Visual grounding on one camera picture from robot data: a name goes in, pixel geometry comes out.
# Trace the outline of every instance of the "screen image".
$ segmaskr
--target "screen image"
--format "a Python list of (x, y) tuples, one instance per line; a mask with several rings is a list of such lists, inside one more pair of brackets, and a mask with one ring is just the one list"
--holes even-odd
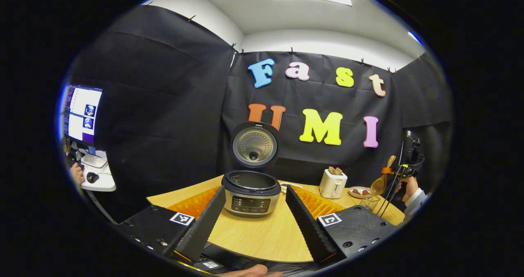
[(65, 135), (93, 145), (95, 120), (101, 96), (102, 89), (69, 85), (64, 112)]

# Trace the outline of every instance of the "computer mouse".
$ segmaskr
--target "computer mouse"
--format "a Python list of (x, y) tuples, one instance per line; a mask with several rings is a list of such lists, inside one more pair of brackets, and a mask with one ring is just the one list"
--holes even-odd
[(96, 182), (97, 180), (99, 179), (99, 175), (95, 174), (95, 173), (88, 173), (88, 182), (90, 183), (94, 183)]

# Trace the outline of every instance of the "rice cooker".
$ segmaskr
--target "rice cooker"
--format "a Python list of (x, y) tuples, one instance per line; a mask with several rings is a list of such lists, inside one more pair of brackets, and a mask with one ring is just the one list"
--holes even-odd
[(222, 178), (224, 209), (240, 217), (265, 217), (275, 211), (281, 191), (277, 179), (263, 173), (277, 158), (277, 130), (267, 123), (244, 122), (234, 129), (232, 137), (237, 169)]

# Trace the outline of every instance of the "ceiling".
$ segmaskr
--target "ceiling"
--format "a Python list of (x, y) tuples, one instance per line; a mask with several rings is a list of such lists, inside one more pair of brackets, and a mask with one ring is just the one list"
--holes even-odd
[(352, 7), (320, 0), (209, 0), (245, 34), (281, 29), (316, 29), (377, 40), (413, 58), (423, 47), (408, 29), (374, 0)]

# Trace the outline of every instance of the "wooden tabletop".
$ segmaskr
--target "wooden tabletop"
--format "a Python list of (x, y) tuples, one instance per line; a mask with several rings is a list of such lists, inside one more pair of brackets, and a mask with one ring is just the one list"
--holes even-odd
[[(180, 190), (150, 196), (147, 200), (151, 204), (167, 208), (193, 195), (207, 191), (221, 185), (222, 176), (205, 182), (189, 186)], [(297, 184), (307, 191), (320, 194), (318, 186)], [(359, 204), (361, 199), (348, 195), (349, 188), (345, 188), (342, 197), (330, 199), (344, 207)], [(223, 249), (260, 260), (274, 262), (311, 262), (305, 240), (296, 221), (286, 204), (286, 194), (280, 193), (277, 208), (273, 213), (263, 218), (243, 218), (231, 215), (222, 210), (209, 236), (208, 242)], [(377, 212), (384, 198), (375, 208)], [(398, 225), (404, 220), (404, 214), (390, 204), (382, 216), (383, 219)]]

